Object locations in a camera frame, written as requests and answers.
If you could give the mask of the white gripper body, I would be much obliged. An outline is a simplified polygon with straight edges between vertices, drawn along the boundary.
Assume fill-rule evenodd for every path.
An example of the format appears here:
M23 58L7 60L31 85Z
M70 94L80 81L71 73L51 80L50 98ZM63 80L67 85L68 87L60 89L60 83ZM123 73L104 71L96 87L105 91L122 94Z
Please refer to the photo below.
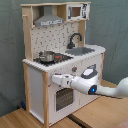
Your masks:
M70 88L73 76L70 74L53 75L52 81L63 88Z

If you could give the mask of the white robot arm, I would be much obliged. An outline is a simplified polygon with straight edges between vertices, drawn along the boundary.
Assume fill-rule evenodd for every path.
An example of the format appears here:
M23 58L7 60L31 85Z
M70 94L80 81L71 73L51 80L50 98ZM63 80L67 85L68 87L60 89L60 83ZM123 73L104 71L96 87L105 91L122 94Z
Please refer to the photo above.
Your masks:
M94 66L88 67L80 76L53 75L52 81L63 88L72 88L86 95L102 95L113 98L128 97L128 77L122 79L116 88L103 87L98 82L98 72Z

